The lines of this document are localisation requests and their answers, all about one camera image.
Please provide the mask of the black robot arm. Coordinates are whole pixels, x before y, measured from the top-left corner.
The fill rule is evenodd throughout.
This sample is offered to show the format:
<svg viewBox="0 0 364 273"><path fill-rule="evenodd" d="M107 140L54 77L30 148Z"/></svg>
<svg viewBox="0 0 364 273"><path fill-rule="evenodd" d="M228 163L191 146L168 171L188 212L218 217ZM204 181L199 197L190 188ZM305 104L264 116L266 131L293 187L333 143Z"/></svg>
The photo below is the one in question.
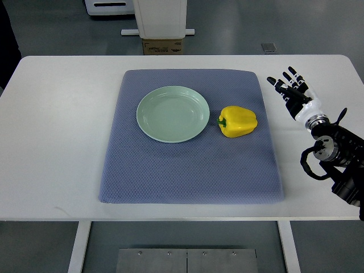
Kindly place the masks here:
<svg viewBox="0 0 364 273"><path fill-rule="evenodd" d="M305 122L315 143L302 152L300 164L313 179L331 179L332 192L349 205L359 207L359 219L363 220L363 139L340 126L346 112L344 108L334 123L324 114L316 114ZM319 160L324 175L311 170L307 163L310 153Z"/></svg>

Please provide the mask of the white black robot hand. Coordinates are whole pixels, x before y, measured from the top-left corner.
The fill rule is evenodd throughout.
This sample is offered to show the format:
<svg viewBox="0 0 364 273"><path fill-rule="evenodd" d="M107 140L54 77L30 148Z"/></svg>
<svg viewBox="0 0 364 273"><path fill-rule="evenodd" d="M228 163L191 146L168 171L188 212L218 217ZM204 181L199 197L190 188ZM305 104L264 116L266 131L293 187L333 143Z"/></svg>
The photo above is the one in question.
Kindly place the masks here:
<svg viewBox="0 0 364 273"><path fill-rule="evenodd" d="M302 75L298 74L292 67L288 67L288 71L289 73L283 72L283 77L287 83L273 77L267 77L267 81L281 95L291 117L302 124L306 124L310 118L323 114L321 102Z"/></svg>

